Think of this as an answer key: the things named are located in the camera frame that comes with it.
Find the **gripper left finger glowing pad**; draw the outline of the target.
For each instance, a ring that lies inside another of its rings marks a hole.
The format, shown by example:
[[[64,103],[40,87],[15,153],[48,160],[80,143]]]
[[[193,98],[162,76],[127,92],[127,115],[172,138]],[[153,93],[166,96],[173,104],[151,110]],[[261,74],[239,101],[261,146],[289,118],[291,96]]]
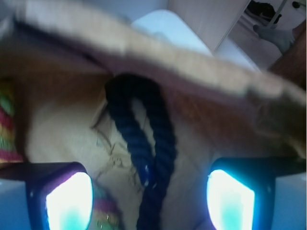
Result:
[[[93,184],[78,162],[32,163],[28,210],[33,230],[85,230],[93,209]]]

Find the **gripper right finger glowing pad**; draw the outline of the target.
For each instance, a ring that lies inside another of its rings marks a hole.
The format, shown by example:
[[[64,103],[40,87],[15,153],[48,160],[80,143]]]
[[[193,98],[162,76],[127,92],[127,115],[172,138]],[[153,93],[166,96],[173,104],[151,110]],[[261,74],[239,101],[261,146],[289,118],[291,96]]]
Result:
[[[217,230],[269,230],[275,182],[271,158],[218,158],[206,185],[209,216]]]

